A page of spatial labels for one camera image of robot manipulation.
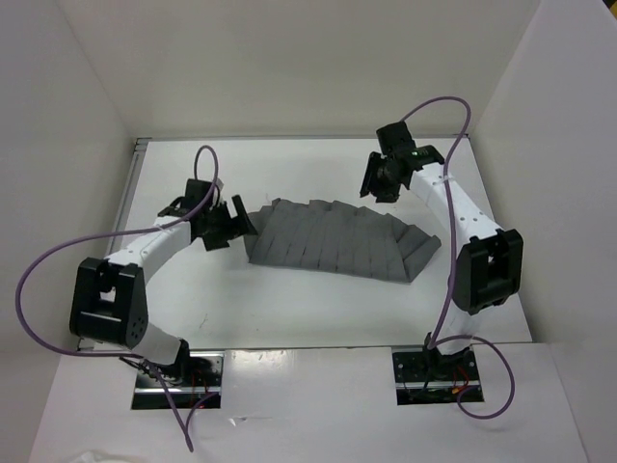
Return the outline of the grey pleated skirt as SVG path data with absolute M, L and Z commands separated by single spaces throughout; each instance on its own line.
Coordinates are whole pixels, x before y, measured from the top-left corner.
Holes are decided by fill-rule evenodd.
M 249 262 L 409 284 L 442 243 L 416 225 L 339 201 L 275 199 L 249 214 Z

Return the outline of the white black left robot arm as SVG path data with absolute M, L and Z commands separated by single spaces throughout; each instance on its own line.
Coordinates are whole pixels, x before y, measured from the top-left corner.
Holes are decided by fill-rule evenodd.
M 241 197 L 234 195 L 231 201 L 234 216 L 217 183 L 190 178 L 185 193 L 157 214 L 152 231 L 103 259 L 84 259 L 77 269 L 69 331 L 145 359 L 170 385 L 181 385 L 203 370 L 186 340 L 149 321 L 147 284 L 196 240 L 206 251 L 215 251 L 227 248 L 232 239 L 255 235 Z

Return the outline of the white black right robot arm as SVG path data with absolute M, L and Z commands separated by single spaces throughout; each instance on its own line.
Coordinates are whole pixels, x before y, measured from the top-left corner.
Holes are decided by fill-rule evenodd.
M 450 232 L 448 309 L 422 348 L 423 376 L 444 381 L 457 371 L 488 310 L 504 304 L 521 285 L 523 238 L 488 217 L 448 172 L 432 146 L 420 147 L 403 122 L 376 132 L 361 196 L 394 203 L 400 190 L 415 194 Z

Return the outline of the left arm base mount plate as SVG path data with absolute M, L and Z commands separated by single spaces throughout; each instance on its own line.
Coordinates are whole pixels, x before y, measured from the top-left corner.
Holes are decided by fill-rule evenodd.
M 192 365 L 181 378 L 172 378 L 163 373 L 163 379 L 175 407 L 189 411 L 196 409 L 220 409 L 225 354 L 223 352 L 191 353 Z M 142 363 L 131 362 L 137 369 L 132 410 L 170 409 L 163 387 L 153 372 Z

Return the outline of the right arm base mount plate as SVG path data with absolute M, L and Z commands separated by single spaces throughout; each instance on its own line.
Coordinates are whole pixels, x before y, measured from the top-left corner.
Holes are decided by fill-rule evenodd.
M 394 350 L 391 354 L 398 405 L 432 405 L 483 402 L 474 353 L 465 349 L 452 356 L 433 355 L 421 348 Z

